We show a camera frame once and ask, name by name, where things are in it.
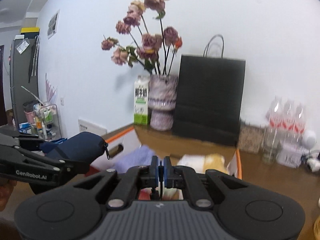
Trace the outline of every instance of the purple towel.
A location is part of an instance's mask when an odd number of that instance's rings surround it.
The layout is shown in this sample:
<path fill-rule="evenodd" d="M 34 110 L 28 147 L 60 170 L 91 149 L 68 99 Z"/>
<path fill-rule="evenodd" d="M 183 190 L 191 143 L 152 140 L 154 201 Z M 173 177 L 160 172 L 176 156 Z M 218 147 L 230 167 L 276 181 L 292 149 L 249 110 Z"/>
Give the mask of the purple towel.
<path fill-rule="evenodd" d="M 150 165 L 154 155 L 155 152 L 153 150 L 146 145 L 142 145 L 140 148 L 119 159 L 112 168 L 116 169 L 118 173 L 125 173 L 129 168 L 134 166 Z"/>

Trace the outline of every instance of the white wall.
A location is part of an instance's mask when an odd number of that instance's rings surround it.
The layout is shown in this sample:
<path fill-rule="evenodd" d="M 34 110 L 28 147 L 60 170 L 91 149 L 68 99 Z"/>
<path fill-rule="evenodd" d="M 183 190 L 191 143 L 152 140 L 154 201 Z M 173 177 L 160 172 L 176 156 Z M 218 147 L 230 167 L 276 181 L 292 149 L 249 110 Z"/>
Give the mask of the white wall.
<path fill-rule="evenodd" d="M 11 103 L 11 93 L 10 93 L 10 69 L 9 69 L 9 56 L 11 42 L 17 34 L 19 34 L 19 29 L 10 29 L 8 31 L 0 31 L 0 45 L 4 45 L 4 66 L 3 66 L 3 96 L 4 96 L 4 106 L 6 110 L 12 109 Z"/>
<path fill-rule="evenodd" d="M 133 82 L 141 69 L 114 65 L 112 53 L 100 49 L 103 34 L 117 36 L 115 24 L 130 1 L 49 0 L 40 12 L 39 93 L 45 98 L 47 72 L 59 87 L 58 98 L 64 97 L 65 136 L 78 132 L 78 117 L 110 131 L 133 120 Z M 47 40 L 49 20 L 58 9 L 58 32 Z M 262 122 L 274 95 L 293 98 L 307 104 L 310 126 L 320 137 L 319 0 L 171 0 L 166 12 L 164 25 L 177 28 L 183 38 L 174 72 L 181 53 L 200 55 L 210 37 L 222 33 L 224 56 L 247 61 L 242 117 Z M 154 16 L 148 11 L 145 18 L 149 30 L 159 33 Z M 139 38 L 136 29 L 133 33 Z M 120 36 L 120 42 L 131 40 Z"/>

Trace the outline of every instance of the milk carton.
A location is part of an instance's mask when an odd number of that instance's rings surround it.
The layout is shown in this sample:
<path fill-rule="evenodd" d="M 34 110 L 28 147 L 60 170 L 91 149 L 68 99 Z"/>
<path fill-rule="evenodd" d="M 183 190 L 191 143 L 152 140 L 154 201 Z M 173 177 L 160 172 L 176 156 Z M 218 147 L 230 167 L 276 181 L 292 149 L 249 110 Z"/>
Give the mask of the milk carton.
<path fill-rule="evenodd" d="M 134 123 L 149 124 L 151 111 L 148 110 L 149 76 L 138 76 L 134 82 Z"/>

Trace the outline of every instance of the wall socket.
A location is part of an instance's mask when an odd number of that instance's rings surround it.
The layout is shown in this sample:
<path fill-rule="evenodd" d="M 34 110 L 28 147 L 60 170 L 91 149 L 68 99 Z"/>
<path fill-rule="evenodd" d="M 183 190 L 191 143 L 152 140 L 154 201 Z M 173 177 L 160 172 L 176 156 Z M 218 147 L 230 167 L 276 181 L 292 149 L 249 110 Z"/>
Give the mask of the wall socket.
<path fill-rule="evenodd" d="M 96 125 L 94 123 L 82 119 L 78 119 L 78 123 L 80 132 L 91 132 L 99 136 L 105 135 L 107 133 L 106 128 Z"/>

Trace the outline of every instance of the wooden table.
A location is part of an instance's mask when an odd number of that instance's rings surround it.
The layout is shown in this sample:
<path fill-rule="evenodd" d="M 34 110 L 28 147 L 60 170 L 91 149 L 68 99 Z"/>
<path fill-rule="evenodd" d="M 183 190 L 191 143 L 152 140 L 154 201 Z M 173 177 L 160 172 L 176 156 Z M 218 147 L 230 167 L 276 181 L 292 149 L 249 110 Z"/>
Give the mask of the wooden table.
<path fill-rule="evenodd" d="M 228 163 L 235 149 L 219 146 L 193 139 L 179 138 L 171 133 L 160 133 L 136 126 L 136 132 L 142 144 L 148 145 L 160 157 L 170 156 L 172 164 L 184 154 L 220 153 Z M 314 240 L 313 223 L 320 215 L 317 203 L 320 197 L 320 178 L 307 172 L 304 168 L 291 169 L 274 163 L 264 164 L 260 155 L 241 152 L 243 180 L 266 189 L 287 195 L 296 200 L 306 213 L 306 222 L 298 240 Z M 13 214 L 15 208 L 26 198 L 33 195 L 28 184 L 19 182 L 6 209 L 0 212 L 0 239 L 20 240 L 14 228 Z"/>

